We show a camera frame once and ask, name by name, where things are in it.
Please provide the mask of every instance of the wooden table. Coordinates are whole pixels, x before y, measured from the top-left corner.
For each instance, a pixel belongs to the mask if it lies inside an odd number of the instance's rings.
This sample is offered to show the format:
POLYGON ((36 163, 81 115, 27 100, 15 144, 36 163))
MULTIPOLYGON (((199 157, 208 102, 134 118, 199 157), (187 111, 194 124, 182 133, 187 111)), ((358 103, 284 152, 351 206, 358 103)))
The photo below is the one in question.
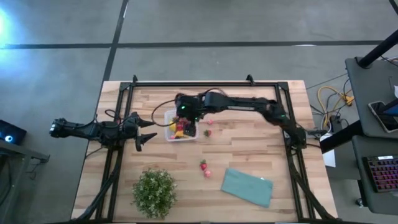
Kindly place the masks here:
MULTIPOLYGON (((313 119, 303 81, 288 81, 296 120, 304 128, 313 128, 313 119)), ((98 104, 98 120, 111 120, 104 114, 114 109, 120 82, 105 82, 98 104)), ((177 93, 197 94, 206 87, 145 87, 134 88, 132 110, 142 119, 150 120, 152 110, 160 103, 173 99, 177 93)), ((266 97, 275 99, 271 87, 223 87, 230 96, 266 97)), ((156 112, 158 123, 164 122, 164 112, 172 109, 167 104, 156 112)), ((114 222, 290 222, 297 221, 289 170, 279 127, 267 123, 257 113, 224 111, 209 114, 200 121, 200 136, 193 142, 169 143, 164 128, 150 126, 142 133, 158 132, 158 135, 137 152, 134 141, 128 141, 123 155, 114 222), (212 125, 206 124, 212 119, 212 125), (204 137, 202 131, 211 129, 212 135, 204 137), (200 170, 202 159, 208 162, 213 176, 206 179, 200 170), (234 168, 247 174, 274 182, 269 208, 260 207, 220 190, 225 170, 234 168), (166 169, 176 179, 178 202, 165 220, 150 220, 131 205, 131 187, 143 170, 166 169)), ((99 148, 91 142, 88 153, 99 148)), ((319 148, 308 147, 303 151, 310 188, 320 203, 333 216, 337 216, 330 184, 319 148)), ((85 161, 73 208, 72 218, 78 217, 98 193, 103 175, 106 150, 91 155, 85 161)), ((303 192, 300 197, 308 217, 303 192)), ((108 210, 105 203, 104 215, 108 210)))

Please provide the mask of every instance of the concrete floor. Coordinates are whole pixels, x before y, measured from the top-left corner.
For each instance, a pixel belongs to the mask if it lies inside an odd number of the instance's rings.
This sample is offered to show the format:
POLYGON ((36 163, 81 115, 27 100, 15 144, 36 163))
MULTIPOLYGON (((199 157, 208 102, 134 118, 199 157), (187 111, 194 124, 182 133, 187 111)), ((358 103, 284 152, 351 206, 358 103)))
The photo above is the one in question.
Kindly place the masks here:
MULTIPOLYGON (((122 0, 3 0, 0 46, 111 43, 121 5, 122 0)), ((397 20, 387 0, 130 0, 119 42, 382 40, 397 20)), ((140 80, 242 80, 250 73, 258 80, 305 80, 313 86, 344 74, 345 58, 373 47, 118 49, 109 79, 136 74, 140 80)), ((25 145, 51 154, 36 179, 24 181, 16 223, 70 218, 87 141, 54 139, 48 130, 54 118, 84 123, 93 117, 108 55, 109 49, 0 50, 0 119, 28 131, 25 145)), ((397 48, 386 57, 393 55, 397 48)), ((341 89, 346 79, 325 85, 341 89)), ((317 107, 318 87, 308 90, 317 107)), ((341 114, 350 123, 358 119, 355 106, 341 114)), ((314 120, 318 126, 320 118, 314 120)), ((330 181, 340 218, 396 223, 396 217, 354 204, 355 180, 330 181)))

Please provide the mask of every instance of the clear plastic box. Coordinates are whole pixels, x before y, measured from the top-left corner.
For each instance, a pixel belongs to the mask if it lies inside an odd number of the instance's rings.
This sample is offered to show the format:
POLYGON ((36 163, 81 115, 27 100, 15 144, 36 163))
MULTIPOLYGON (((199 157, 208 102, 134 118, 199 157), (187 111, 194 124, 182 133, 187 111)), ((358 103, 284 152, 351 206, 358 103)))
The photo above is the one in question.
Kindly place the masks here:
MULTIPOLYGON (((177 109, 174 110, 169 110, 164 113, 164 123, 165 124, 170 124, 170 122, 173 120, 175 117, 175 114, 177 112, 177 109)), ((197 133, 195 137, 188 137, 188 138, 180 138, 180 139, 171 139, 172 135, 174 134, 172 130, 170 130, 169 127, 164 127, 164 137, 168 142, 179 142, 179 141, 192 141, 198 138, 199 134, 199 123, 196 122, 196 127, 197 127, 197 133)))

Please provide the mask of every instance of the green plant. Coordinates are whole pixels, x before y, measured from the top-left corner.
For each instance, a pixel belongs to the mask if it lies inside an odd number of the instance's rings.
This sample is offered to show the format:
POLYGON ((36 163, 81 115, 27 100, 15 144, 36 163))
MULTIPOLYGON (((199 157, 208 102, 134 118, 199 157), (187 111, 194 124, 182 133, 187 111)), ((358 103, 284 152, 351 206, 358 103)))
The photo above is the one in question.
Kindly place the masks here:
POLYGON ((164 218, 177 201, 174 179, 166 170, 142 172, 139 181, 132 186, 137 209, 148 218, 164 218))

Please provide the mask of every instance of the green cloth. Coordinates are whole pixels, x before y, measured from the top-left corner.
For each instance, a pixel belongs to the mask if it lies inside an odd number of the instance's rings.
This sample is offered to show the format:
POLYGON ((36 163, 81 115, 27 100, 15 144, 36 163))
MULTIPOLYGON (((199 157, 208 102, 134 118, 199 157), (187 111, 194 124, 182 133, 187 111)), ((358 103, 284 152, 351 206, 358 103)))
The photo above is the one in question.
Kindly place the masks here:
POLYGON ((260 179, 229 168, 225 172, 221 190, 268 208, 273 185, 270 180, 260 179))

